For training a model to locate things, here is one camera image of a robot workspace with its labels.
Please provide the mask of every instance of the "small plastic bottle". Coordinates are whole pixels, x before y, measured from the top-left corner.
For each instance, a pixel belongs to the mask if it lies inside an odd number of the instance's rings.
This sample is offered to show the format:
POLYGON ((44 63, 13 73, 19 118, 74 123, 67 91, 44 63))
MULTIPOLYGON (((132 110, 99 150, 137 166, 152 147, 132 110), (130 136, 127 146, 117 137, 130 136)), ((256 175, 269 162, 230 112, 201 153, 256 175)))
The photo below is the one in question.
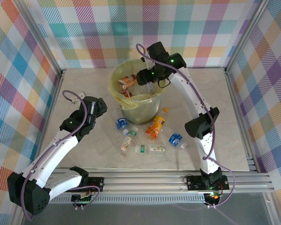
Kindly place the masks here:
POLYGON ((166 115, 168 111, 169 111, 168 108, 163 108, 163 110, 157 116, 154 117, 152 125, 149 126, 149 128, 145 132, 148 138, 150 139, 157 138, 157 135, 160 132, 161 127, 165 123, 166 115))
POLYGON ((127 130, 127 128, 129 127, 128 121, 126 120, 126 118, 121 117, 118 118, 116 121, 116 126, 118 130, 124 131, 127 130))
POLYGON ((125 137, 124 142, 123 142, 123 144, 121 146, 121 154, 123 156, 127 155, 128 146, 130 145, 132 139, 136 137, 137 132, 138 132, 138 128, 137 127, 132 127, 131 130, 129 131, 127 137, 125 137))
POLYGON ((174 147, 181 147, 182 149, 186 148, 187 144, 183 142, 182 135, 178 134, 177 132, 173 131, 168 127, 162 128, 161 133, 167 139, 167 141, 174 147))
POLYGON ((150 154, 164 154, 165 147, 162 145, 156 145, 156 144, 149 144, 149 145, 137 144, 135 146, 135 152, 138 152, 138 153, 148 152, 150 154))

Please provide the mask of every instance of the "colorful plaid backdrop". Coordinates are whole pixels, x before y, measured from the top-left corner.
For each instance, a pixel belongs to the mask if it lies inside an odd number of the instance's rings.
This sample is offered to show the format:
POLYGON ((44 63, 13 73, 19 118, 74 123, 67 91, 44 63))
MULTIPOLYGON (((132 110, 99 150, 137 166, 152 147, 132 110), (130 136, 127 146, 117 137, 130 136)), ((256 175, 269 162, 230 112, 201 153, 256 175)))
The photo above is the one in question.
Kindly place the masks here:
POLYGON ((263 172, 281 204, 281 0, 271 0, 231 79, 263 172))
POLYGON ((35 156, 56 81, 12 0, 0 0, 0 225, 12 206, 7 177, 35 156))
POLYGON ((27 2, 62 68, 114 67, 157 41, 189 67, 222 67, 259 0, 27 2))

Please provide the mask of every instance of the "cable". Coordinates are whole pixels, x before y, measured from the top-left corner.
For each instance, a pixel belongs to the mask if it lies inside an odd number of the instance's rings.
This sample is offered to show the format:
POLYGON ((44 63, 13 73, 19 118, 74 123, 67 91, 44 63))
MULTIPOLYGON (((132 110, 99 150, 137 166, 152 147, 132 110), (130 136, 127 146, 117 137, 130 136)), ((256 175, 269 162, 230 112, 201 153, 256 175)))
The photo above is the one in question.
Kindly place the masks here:
POLYGON ((223 184, 222 183, 220 183, 220 186, 221 186, 221 196, 223 196, 223 191, 224 191, 224 189, 223 189, 223 184))
POLYGON ((205 111, 207 112, 207 115, 208 115, 209 118, 210 118, 213 132, 212 132, 212 143, 211 143, 210 151, 209 151, 209 153, 207 154, 207 156, 203 157, 203 160, 208 160, 208 159, 209 159, 210 161, 212 161, 212 162, 214 162, 215 164, 217 164, 219 167, 221 167, 221 168, 223 168, 223 169, 229 171, 229 172, 232 174, 233 179, 234 179, 234 180, 233 180, 233 188, 232 188, 231 192, 229 193, 229 195, 227 196, 227 198, 226 198, 224 201, 222 201, 221 203, 218 203, 217 206, 220 206, 220 205, 224 204, 224 203, 231 197, 231 195, 232 195, 232 193, 233 193, 233 191, 234 191, 234 189, 235 189, 235 186, 236 186, 236 178, 235 178, 235 174, 234 174, 230 169, 228 169, 228 168, 222 166, 221 164, 219 164, 217 161, 215 161, 213 158, 210 157, 211 154, 212 154, 212 152, 213 152, 213 150, 214 150, 214 143, 215 143, 215 127, 214 127, 214 120, 213 120, 213 118, 212 118, 212 116, 211 116, 209 110, 206 108, 206 106, 205 106, 205 104, 204 104, 204 102, 203 102, 203 100, 202 100, 200 94, 198 93, 197 89, 194 87, 194 85, 192 84, 192 82, 190 82, 190 80, 189 80, 180 70, 176 69, 175 67, 173 67, 173 66, 171 66, 171 65, 168 65, 168 64, 166 64, 166 63, 163 63, 163 62, 160 62, 160 61, 157 61, 157 60, 154 60, 154 59, 148 57, 148 56, 146 55, 146 49, 145 49, 144 46, 142 46, 141 44, 136 44, 136 50, 137 50, 137 51, 139 52, 139 54, 141 54, 141 56, 144 57, 145 59, 150 60, 150 61, 152 61, 152 62, 154 62, 154 63, 160 64, 160 65, 162 65, 162 66, 171 68, 171 69, 175 70, 178 74, 180 74, 180 75, 186 80, 186 82, 191 86, 191 88, 192 88, 193 91, 195 92, 196 96, 198 97, 199 101, 201 102, 202 106, 204 106, 204 109, 205 109, 205 111))
POLYGON ((97 187, 97 186, 92 186, 92 185, 91 185, 91 186, 84 186, 84 187, 74 187, 74 188, 69 189, 69 191, 72 191, 72 190, 79 190, 79 189, 84 189, 84 188, 96 188, 96 189, 98 190, 97 195, 95 196, 95 198, 93 198, 93 200, 91 200, 89 203, 87 203, 87 204, 84 206, 84 208, 85 208, 85 207, 89 206, 94 200, 96 200, 96 198, 97 198, 98 195, 100 194, 100 188, 97 187))
POLYGON ((193 176, 193 175, 192 175, 192 174, 187 174, 187 175, 185 175, 185 176, 183 177, 183 179, 182 179, 183 183, 185 183, 185 182, 184 182, 184 179, 185 179, 187 176, 193 176))
MULTIPOLYGON (((91 183, 90 185, 95 186, 93 183, 91 183)), ((94 193, 96 193, 96 190, 94 191, 94 193)), ((89 194, 92 194, 92 190, 89 188, 89 194)), ((94 194, 93 194, 94 195, 94 194)))
MULTIPOLYGON (((53 144, 52 146, 50 146, 44 153, 43 155, 38 159, 38 161, 34 164, 34 166, 32 167, 31 171, 35 170, 38 166, 38 164, 53 150, 55 149, 60 143, 62 143, 63 141, 65 141, 67 138, 71 137, 73 134, 75 134, 85 123, 86 118, 87 118, 87 108, 86 105, 84 103, 84 101, 82 100, 82 98, 77 95, 76 93, 70 91, 70 90, 64 90, 62 92, 62 95, 69 101, 72 101, 71 99, 69 99, 68 97, 65 96, 65 93, 70 93, 74 96, 76 96, 78 98, 78 100, 82 103, 83 105, 83 109, 84 109, 84 118, 82 120, 82 123, 78 126, 78 128, 76 128, 73 132, 71 132, 70 134, 68 134, 67 136, 65 136, 64 138, 60 139, 59 141, 57 141, 55 144, 53 144)), ((26 211, 26 207, 25 207, 25 201, 24 201, 24 192, 25 192, 25 186, 30 178, 30 176, 32 175, 32 172, 29 172, 26 179, 23 182, 22 188, 21 188, 21 207, 24 213, 24 216, 26 217, 26 219, 28 221, 31 221, 33 218, 33 215, 31 217, 29 217, 27 211, 26 211)))

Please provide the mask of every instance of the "white tabletop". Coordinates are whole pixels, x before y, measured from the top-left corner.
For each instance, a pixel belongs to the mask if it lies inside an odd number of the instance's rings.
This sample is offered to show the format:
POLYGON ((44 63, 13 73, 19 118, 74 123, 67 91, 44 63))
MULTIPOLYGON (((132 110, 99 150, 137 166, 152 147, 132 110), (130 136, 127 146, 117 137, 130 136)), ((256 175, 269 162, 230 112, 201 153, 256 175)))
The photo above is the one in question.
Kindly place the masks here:
MULTIPOLYGON (((65 100, 62 91, 71 90, 76 93, 83 91, 87 96, 103 98, 108 110, 97 118, 95 128, 63 158, 58 167, 199 170, 200 158, 195 141, 184 129, 184 124, 192 118, 182 95, 174 85, 165 90, 160 108, 169 108, 165 124, 184 137, 188 144, 186 149, 174 148, 164 142, 166 146, 164 155, 136 153, 134 149, 130 149, 125 157, 120 154, 119 146, 123 141, 123 135, 117 130, 114 119, 114 113, 116 110, 119 111, 119 105, 107 90, 111 71, 109 68, 67 69, 42 149, 51 142, 62 121, 79 107, 79 104, 74 105, 65 100)), ((220 110, 215 123, 216 159, 233 171, 249 171, 223 70, 205 68, 189 69, 189 72, 204 99, 212 107, 218 107, 220 110)), ((144 131, 148 126, 149 124, 137 126, 139 128, 137 143, 149 143, 144 137, 144 131)))

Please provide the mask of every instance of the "plastic waste bin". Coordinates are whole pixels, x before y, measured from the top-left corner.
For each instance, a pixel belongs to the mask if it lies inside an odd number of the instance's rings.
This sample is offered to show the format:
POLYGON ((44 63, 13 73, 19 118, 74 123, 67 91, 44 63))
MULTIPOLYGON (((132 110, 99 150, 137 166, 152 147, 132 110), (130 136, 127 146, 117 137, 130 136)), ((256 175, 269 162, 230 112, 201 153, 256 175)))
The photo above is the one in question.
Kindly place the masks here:
MULTIPOLYGON (((136 75, 145 68, 147 68, 146 63, 141 60, 125 61, 114 68, 108 84, 109 92, 121 105, 123 116, 130 123, 138 125, 146 124, 154 118, 158 111, 161 94, 165 88, 160 88, 157 83, 151 83, 151 93, 138 94, 128 98, 120 94, 121 89, 118 86, 118 80, 127 75, 136 75)), ((160 86, 164 86, 165 83, 166 81, 161 81, 160 86)))

